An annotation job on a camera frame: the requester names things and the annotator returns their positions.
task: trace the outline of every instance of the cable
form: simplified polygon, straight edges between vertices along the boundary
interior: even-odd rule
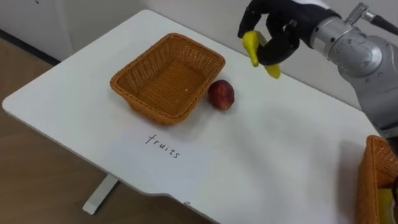
[[[398,27],[391,24],[389,21],[385,20],[385,18],[381,16],[374,16],[371,24],[384,29],[392,34],[398,35]]]

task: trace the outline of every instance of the yellow banana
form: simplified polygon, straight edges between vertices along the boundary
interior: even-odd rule
[[[242,38],[243,47],[249,54],[251,63],[254,67],[259,66],[259,59],[257,57],[257,49],[259,45],[265,46],[267,44],[266,38],[256,30],[248,31],[243,35]],[[268,65],[264,66],[267,70],[268,74],[272,78],[278,79],[280,77],[280,68],[279,65]]]

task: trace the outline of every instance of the wooden floor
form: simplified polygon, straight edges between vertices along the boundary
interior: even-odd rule
[[[0,101],[50,68],[0,39]],[[124,184],[91,216],[81,208],[104,177],[0,109],[0,223],[209,223],[169,198]]]

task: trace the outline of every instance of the table leg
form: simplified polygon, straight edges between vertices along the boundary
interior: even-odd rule
[[[112,188],[119,182],[119,179],[108,174],[98,188],[94,191],[91,197],[83,206],[83,211],[94,215],[97,208],[101,205],[105,197],[110,193]]]

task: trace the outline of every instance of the white wall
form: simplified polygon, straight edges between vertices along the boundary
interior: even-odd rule
[[[0,29],[64,60],[73,53],[59,0],[0,0]]]
[[[386,19],[397,24],[396,1],[363,0],[371,6],[372,11],[382,14]],[[137,11],[152,9],[245,54],[236,33],[241,16],[249,2],[250,0],[64,0],[64,5],[67,24],[76,50],[103,35]],[[346,17],[359,0],[326,0],[326,3]],[[365,22],[360,22],[359,26],[368,34],[381,35],[398,43],[397,37]],[[260,23],[258,28],[266,33],[263,24]],[[282,64],[282,69],[291,77],[359,108],[354,90],[340,77],[336,67],[304,44],[295,55]]]

